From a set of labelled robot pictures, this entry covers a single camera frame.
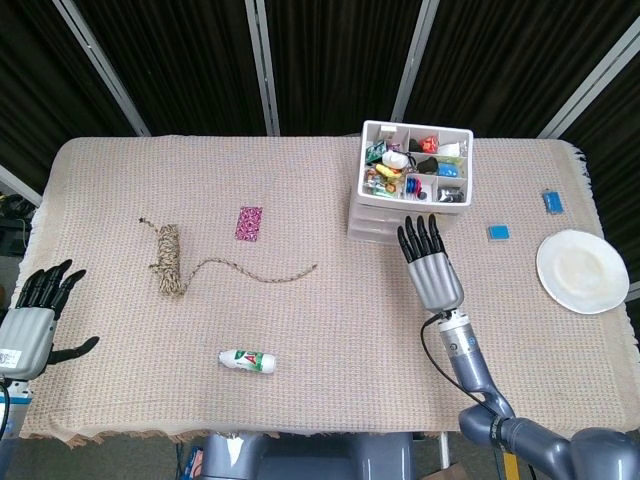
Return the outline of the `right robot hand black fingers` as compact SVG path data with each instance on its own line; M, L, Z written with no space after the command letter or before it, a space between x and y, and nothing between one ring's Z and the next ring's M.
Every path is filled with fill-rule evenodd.
M461 306L464 290L450 261L434 214L425 220L406 216L397 239L423 307L433 313Z

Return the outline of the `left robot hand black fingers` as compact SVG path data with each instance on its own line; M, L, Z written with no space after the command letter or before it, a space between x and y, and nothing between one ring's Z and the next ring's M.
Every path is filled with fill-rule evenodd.
M71 291L86 274L84 269L69 273L71 266L72 261L67 259L47 270L39 269L22 285L15 305L1 321L3 379L34 380L47 366L80 358L100 341L98 336L92 336L75 348L54 348L63 309Z

